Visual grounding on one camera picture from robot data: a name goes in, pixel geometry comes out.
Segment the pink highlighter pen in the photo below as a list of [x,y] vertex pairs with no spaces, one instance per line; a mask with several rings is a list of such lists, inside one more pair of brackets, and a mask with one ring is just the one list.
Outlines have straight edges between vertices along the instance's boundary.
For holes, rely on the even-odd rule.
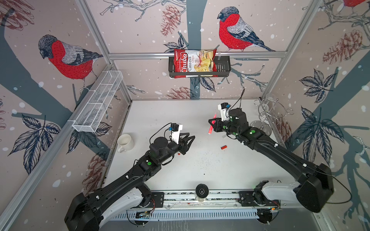
[[213,121],[211,122],[211,125],[210,125],[210,128],[209,128],[209,131],[208,131],[208,134],[212,134],[212,131],[213,131],[213,124],[215,123],[215,121],[214,121],[214,119],[216,119],[217,118],[217,114],[215,113],[215,115],[214,115],[214,118],[213,118]]

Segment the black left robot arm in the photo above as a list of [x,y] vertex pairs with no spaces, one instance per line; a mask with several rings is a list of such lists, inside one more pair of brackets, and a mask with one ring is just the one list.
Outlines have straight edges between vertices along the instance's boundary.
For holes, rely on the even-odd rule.
[[181,133],[178,142],[158,137],[121,177],[89,195],[75,196],[64,218],[68,230],[98,231],[121,212],[149,205],[152,191],[145,182],[170,163],[175,154],[185,155],[194,139],[189,133]]

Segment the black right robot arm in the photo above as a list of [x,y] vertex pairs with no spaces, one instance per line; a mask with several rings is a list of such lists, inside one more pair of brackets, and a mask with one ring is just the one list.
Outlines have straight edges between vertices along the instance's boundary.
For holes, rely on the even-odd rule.
[[302,159],[271,139],[264,131],[251,127],[246,114],[240,109],[232,109],[228,119],[209,119],[215,132],[234,135],[250,149],[263,154],[285,169],[294,183],[260,182],[254,189],[253,198],[258,205],[265,206],[269,201],[291,201],[300,203],[311,212],[318,213],[334,193],[331,170],[325,164],[319,166]]

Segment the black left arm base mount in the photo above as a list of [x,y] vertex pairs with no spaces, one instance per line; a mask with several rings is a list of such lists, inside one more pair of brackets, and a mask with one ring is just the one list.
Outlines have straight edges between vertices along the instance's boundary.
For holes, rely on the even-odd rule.
[[145,196],[143,201],[136,208],[163,208],[164,192],[152,192],[150,196]]

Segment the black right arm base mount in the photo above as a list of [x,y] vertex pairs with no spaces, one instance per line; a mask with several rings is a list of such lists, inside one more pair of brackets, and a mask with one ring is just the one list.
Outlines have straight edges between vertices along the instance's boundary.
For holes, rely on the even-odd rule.
[[268,200],[260,191],[239,191],[238,202],[243,207],[280,207],[278,200]]

